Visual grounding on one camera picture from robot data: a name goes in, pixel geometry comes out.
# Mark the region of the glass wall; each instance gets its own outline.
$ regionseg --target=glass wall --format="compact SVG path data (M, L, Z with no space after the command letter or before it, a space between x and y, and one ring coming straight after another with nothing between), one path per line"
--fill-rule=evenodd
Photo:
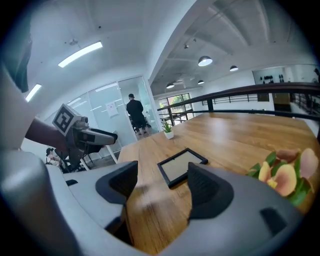
M113 152L117 152L123 146L137 141L126 110L130 93L135 95L136 100L141 101L143 115L151 127L151 133L157 133L155 114L142 77L106 84L76 97L69 101L67 105L80 115L88 117L90 127L118 134L117 142L110 146ZM115 110L110 111L107 106L114 106ZM52 125L56 114L57 111L51 114L45 122ZM106 148L102 148L99 154L101 157L105 157L109 155L109 152Z
M152 110L150 98L147 93L146 85L142 77L135 77L119 81L119 87L121 95L123 97L125 105L129 103L129 94L134 95L134 99L140 101L143 106L142 114L145 117L148 127L148 132L151 134L157 133L157 123L155 114Z
M137 141L117 83L89 91L88 95L92 107L91 113L93 113L99 129L110 133L117 133L118 140L122 146ZM109 104L115 105L115 112L107 109L107 105Z

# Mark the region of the wooden tabletop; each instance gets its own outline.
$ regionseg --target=wooden tabletop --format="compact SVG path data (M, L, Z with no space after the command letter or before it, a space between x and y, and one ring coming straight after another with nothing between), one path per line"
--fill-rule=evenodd
M208 165L246 174L274 150L311 148L320 158L320 146L303 120L287 117L203 113L173 127L174 138L163 132L122 148L119 162L138 160L138 181L127 202L134 247L155 255L187 227L191 193L187 183L169 189L157 163L190 148L208 159ZM315 191L319 169L309 179ZM299 209L306 213L315 194L309 192Z

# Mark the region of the white ceiling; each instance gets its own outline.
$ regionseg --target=white ceiling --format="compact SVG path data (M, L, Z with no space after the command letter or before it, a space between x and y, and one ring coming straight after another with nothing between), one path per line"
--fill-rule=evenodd
M42 88L30 104L44 108L89 77L141 63L143 27L148 22L145 13L152 7L147 1L49 0L39 6L31 19L32 50L27 75L29 90L35 84ZM70 45L72 39L78 43ZM64 68L58 66L65 58L98 41L103 48Z
M216 68L221 60L248 49L271 44L305 43L298 26L275 0L212 2L168 55L151 84L153 95L165 93L167 83L181 78L195 78L189 82L191 87L197 87L199 79L212 80L219 76L213 67ZM199 67L201 56L210 56L213 64Z

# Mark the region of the man in black suit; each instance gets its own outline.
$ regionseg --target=man in black suit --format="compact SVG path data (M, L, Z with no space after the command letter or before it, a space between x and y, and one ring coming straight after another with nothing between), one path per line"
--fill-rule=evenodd
M149 135L146 130L147 123L144 115L142 114L144 107L139 100L135 100L135 96L132 93L129 94L129 100L129 103L126 105L126 111L130 114L132 121L136 128L139 129L139 132L144 135L145 130L147 135Z

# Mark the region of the ceiling beam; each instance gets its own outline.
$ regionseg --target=ceiling beam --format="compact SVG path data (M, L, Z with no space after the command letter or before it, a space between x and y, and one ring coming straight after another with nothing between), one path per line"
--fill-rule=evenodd
M286 38L287 42L289 42L289 40L292 39L293 30L295 29L294 26L295 26L295 23L292 20L292 18L290 18L290 20L289 20L289 28L288 28L288 35L287 35L287 38Z
M240 28L236 25L234 21L231 20L225 13L223 13L219 8L212 5L208 8L208 11L213 15L217 15L222 22L224 22L232 32L240 39L244 46L249 46L248 40L245 38L244 33L240 31Z
M257 7L257 9L259 11L260 20L261 20L261 23L262 23L265 40L268 43L271 43L271 41L272 41L272 39L271 39L271 30L270 30L269 18L268 18L267 12L266 12L264 1L263 0L255 0L255 4L256 4L256 7Z
M84 3L85 3L86 14L87 14L89 22L90 22L90 26L91 26L93 31L97 31L96 24L94 23L94 20L92 18L92 11L91 11L91 8L89 6L90 4L92 4L92 2L90 2L90 0L84 0Z
M199 33L197 32L196 34L193 33L192 31L188 30L185 35L189 36L189 37L192 37L192 38L195 38L197 40L200 40L200 41L203 41L204 43L212 46L213 48L215 48L216 50L218 51L221 51L223 52L224 54L230 54L232 55L232 51L227 49L226 47L224 47L223 45L221 45L220 43L218 42L215 42L215 41L212 41L207 35L205 34L202 34L202 33Z

